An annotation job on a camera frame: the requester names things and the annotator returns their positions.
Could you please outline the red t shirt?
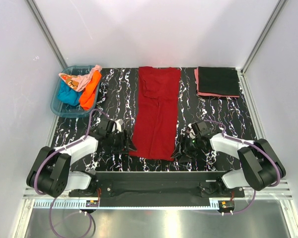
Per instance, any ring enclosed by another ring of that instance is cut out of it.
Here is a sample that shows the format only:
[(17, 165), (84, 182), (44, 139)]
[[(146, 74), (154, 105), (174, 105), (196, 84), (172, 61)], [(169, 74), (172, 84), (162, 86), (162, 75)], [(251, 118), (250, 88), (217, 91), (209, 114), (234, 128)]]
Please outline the red t shirt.
[(173, 161), (181, 70), (144, 66), (138, 72), (138, 114), (131, 156)]

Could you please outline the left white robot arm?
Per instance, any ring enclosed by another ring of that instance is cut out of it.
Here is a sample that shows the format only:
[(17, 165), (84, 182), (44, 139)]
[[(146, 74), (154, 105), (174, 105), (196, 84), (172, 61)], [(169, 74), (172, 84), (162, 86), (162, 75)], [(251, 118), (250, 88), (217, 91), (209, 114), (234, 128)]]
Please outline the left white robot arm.
[(71, 166), (83, 157), (93, 154), (98, 147), (113, 154), (128, 154), (137, 149), (130, 135), (122, 129), (121, 119), (102, 119), (94, 130), (65, 146), (40, 149), (27, 176), (26, 184), (40, 195), (58, 197), (65, 191), (78, 191), (91, 195), (97, 190), (92, 173), (71, 171)]

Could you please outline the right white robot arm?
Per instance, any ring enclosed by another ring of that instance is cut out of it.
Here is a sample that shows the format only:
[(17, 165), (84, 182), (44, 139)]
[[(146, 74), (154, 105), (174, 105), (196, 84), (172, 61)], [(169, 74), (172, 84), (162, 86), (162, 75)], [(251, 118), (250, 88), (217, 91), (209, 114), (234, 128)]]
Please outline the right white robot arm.
[(196, 160), (202, 152), (221, 152), (239, 159), (241, 168), (225, 172), (218, 180), (224, 189), (250, 187), (261, 191), (274, 187), (286, 176), (286, 169), (266, 139), (244, 140), (227, 135), (226, 126), (219, 132), (212, 132), (209, 121), (197, 121), (186, 127), (179, 137), (172, 157), (180, 163)]

